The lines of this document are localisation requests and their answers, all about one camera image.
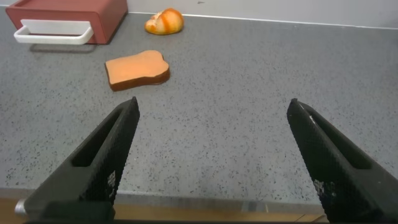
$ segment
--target toy bread roll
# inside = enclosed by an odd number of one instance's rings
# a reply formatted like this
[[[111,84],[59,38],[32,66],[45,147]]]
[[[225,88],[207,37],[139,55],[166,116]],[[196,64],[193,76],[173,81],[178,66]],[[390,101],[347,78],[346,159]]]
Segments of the toy bread roll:
[[[145,30],[151,34],[165,35],[180,32],[184,19],[180,12],[169,8],[153,15],[146,23]]]

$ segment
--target toy bread slice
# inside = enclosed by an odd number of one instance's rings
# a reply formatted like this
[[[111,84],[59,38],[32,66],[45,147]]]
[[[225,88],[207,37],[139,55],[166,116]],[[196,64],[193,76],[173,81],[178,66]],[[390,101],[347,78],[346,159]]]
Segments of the toy bread slice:
[[[142,85],[158,85],[170,78],[170,70],[163,56],[156,50],[105,62],[109,85],[113,91]]]

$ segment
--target gray countertop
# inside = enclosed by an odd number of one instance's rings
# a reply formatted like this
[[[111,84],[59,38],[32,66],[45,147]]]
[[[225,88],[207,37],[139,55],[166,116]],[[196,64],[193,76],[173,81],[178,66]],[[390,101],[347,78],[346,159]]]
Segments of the gray countertop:
[[[35,189],[119,103],[141,118],[121,195],[319,205],[286,118],[312,106],[398,177],[398,30],[128,15],[109,45],[18,44],[0,12],[0,188]],[[112,92],[107,60],[158,50],[171,78]]]

